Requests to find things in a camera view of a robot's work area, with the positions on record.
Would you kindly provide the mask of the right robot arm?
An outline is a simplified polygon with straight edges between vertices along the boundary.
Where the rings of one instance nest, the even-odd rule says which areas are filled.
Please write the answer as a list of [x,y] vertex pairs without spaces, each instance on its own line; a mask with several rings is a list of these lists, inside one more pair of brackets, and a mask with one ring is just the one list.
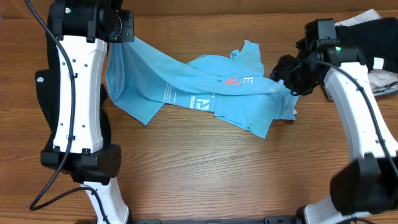
[[368,83],[359,47],[343,45],[333,19],[305,26],[297,56],[282,56],[271,73],[294,96],[321,85],[338,109],[349,144],[349,164],[330,181],[329,195],[294,216],[267,217],[267,223],[366,222],[397,208],[397,141],[386,126]]

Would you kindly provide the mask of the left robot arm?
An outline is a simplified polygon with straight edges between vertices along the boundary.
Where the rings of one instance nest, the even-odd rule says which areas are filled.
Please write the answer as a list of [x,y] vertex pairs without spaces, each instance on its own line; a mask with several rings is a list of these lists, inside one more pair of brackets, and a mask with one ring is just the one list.
[[41,164],[68,174],[87,193],[98,223],[132,223],[117,174],[121,147],[110,141],[101,105],[104,59],[111,43],[134,40],[134,16],[121,1],[55,1],[46,20],[47,48],[55,55],[55,87],[44,95],[54,114],[47,116],[54,137],[40,154]]

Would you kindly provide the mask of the light blue printed t-shirt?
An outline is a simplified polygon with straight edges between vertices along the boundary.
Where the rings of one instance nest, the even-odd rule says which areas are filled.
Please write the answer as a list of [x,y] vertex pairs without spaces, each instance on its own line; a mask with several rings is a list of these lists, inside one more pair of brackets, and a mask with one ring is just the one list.
[[294,120],[298,98],[264,76],[259,45],[246,40],[229,57],[182,63],[140,39],[112,44],[106,84],[113,103],[147,125],[165,104],[211,112],[265,138],[274,120]]

